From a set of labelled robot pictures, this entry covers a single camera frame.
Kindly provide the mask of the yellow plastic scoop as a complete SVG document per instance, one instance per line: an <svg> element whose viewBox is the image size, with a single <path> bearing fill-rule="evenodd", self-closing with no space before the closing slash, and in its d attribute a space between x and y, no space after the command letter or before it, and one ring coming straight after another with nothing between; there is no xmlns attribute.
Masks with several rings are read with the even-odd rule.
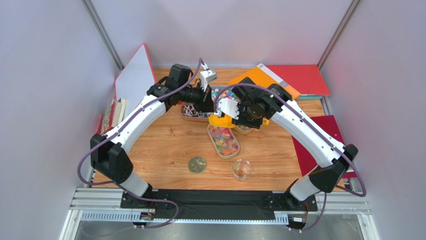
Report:
<svg viewBox="0 0 426 240"><path fill-rule="evenodd" d="M229 115L218 117L214 114L210 115L208 121L211 125L223 128L234 128L236 126L244 126L254 129L260 129L262 125L269 125L269 120L265 118L253 119L247 115L240 115L238 119L234 119Z"/></svg>

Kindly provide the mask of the beige tray of star candies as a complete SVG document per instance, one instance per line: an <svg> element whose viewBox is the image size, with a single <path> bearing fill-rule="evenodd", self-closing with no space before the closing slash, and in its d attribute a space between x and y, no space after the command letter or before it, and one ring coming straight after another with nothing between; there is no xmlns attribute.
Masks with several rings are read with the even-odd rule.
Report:
<svg viewBox="0 0 426 240"><path fill-rule="evenodd" d="M207 134L221 159L231 159L239 153L240 144L230 128L209 124Z"/></svg>

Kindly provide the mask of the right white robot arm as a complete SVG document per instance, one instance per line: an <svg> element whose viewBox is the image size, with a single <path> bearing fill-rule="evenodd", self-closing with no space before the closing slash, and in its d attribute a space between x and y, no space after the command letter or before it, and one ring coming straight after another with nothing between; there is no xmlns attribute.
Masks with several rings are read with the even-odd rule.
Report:
<svg viewBox="0 0 426 240"><path fill-rule="evenodd" d="M273 83L265 88L246 77L234 84L232 91L239 99L238 118L233 123L259 129L263 119L272 120L302 144L316 161L312 170L287 188L289 203L299 204L318 192L331 193L348 169L354 169L358 148L345 145L325 132L283 86Z"/></svg>

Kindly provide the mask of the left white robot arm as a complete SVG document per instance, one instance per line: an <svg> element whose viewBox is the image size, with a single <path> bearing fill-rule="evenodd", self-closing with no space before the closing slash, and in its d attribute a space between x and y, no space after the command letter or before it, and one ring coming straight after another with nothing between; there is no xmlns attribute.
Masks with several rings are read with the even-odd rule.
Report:
<svg viewBox="0 0 426 240"><path fill-rule="evenodd" d="M188 66L174 64L121 123L104 134L96 133L90 140L91 166L135 196L143 197L150 191L151 185L134 171L128 152L155 120L180 102L193 104L200 112L213 112L209 82L217 79L217 73L203 61L199 67L203 69L199 83L192 86L195 73Z"/></svg>

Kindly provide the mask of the beige tray of popsicle candies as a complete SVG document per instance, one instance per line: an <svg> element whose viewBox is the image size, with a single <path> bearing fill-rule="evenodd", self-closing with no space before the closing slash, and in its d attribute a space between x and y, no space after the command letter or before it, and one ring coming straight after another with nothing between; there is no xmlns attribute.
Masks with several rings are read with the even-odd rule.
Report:
<svg viewBox="0 0 426 240"><path fill-rule="evenodd" d="M242 135L248 135L252 132L252 128L248 127L248 126L243 126L243 125L236 125L233 128L234 131L238 132L239 134Z"/></svg>

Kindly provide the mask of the grey tray of round candies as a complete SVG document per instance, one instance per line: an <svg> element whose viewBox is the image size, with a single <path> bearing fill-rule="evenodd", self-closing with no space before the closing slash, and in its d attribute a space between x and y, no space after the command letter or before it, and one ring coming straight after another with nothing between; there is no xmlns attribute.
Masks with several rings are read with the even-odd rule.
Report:
<svg viewBox="0 0 426 240"><path fill-rule="evenodd" d="M235 101L239 100L238 97L232 92L231 88L225 90L224 92L222 92L225 88L224 86L212 86L211 88L211 98L213 101L215 101L216 98L218 98L218 102L221 99L231 99Z"/></svg>

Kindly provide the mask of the orange folder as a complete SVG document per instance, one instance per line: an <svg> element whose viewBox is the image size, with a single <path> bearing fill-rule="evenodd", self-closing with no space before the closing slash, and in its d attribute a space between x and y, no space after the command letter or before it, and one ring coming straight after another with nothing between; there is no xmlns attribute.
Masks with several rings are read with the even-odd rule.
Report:
<svg viewBox="0 0 426 240"><path fill-rule="evenodd" d="M280 76L260 63L256 67L248 70L242 75L227 82L228 85L240 83L244 78L250 78L256 85L268 88L272 84L278 84L283 87L293 99L297 99L301 96L301 93L292 87L288 82L283 80Z"/></svg>

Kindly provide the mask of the clear glass jar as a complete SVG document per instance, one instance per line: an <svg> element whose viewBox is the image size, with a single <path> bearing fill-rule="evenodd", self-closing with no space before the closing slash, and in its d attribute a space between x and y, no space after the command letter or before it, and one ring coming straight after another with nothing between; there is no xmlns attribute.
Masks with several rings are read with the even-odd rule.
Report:
<svg viewBox="0 0 426 240"><path fill-rule="evenodd" d="M247 159L237 159L232 165L233 177L240 181L246 181L252 173L252 165Z"/></svg>

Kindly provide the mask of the red folder at back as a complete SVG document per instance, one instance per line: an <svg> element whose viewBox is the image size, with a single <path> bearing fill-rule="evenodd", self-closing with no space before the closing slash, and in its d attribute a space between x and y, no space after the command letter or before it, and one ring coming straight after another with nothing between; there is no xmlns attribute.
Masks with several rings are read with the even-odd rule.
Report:
<svg viewBox="0 0 426 240"><path fill-rule="evenodd" d="M320 99L331 95L323 75L315 64L267 65L267 67L301 93L300 99Z"/></svg>

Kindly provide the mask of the gold round lid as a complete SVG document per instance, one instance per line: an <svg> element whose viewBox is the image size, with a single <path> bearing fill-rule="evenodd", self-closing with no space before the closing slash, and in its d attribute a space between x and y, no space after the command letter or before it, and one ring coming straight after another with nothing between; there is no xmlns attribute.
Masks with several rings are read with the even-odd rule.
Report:
<svg viewBox="0 0 426 240"><path fill-rule="evenodd" d="M207 161L204 157L195 156L188 162L188 169L193 174L202 174L207 168Z"/></svg>

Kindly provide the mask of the dark red folder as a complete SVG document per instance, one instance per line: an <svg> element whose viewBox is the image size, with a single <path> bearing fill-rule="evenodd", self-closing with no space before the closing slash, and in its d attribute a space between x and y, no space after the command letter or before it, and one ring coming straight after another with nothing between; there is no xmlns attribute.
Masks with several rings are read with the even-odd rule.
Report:
<svg viewBox="0 0 426 240"><path fill-rule="evenodd" d="M343 137L341 135L340 129L338 127L337 121L334 115L324 115L324 116L315 116L311 119L321 127L327 134L336 139L337 141L344 144ZM299 168L301 175L304 176L308 174L314 167L317 166L317 162L309 151L299 143L294 137L292 137L294 149L296 152L297 160L299 163Z"/></svg>

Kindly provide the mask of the stack of books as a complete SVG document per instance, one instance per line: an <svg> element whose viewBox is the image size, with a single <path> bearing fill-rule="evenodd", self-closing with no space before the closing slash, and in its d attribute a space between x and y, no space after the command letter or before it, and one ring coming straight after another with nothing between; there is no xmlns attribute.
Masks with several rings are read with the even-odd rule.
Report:
<svg viewBox="0 0 426 240"><path fill-rule="evenodd" d="M104 135L106 132L117 127L125 118L126 107L127 100L125 98L114 100L100 117L97 133Z"/></svg>

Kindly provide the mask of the white board with red frame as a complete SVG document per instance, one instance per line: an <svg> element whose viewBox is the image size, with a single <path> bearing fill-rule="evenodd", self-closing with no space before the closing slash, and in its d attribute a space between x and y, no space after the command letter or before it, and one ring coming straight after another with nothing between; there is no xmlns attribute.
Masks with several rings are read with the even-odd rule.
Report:
<svg viewBox="0 0 426 240"><path fill-rule="evenodd" d="M115 98L127 101L129 115L142 101L147 90L156 82L146 44L141 44L115 79Z"/></svg>

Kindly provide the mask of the aluminium rail frame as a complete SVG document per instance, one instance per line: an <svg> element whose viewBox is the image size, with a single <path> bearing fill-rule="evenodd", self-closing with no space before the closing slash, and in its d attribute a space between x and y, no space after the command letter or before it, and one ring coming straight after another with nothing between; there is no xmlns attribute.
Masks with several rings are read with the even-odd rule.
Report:
<svg viewBox="0 0 426 240"><path fill-rule="evenodd" d="M61 239L337 239L377 240L373 216L365 197L348 192L313 195L317 211L275 211L273 220L155 218L153 210L124 209L117 188L76 189Z"/></svg>

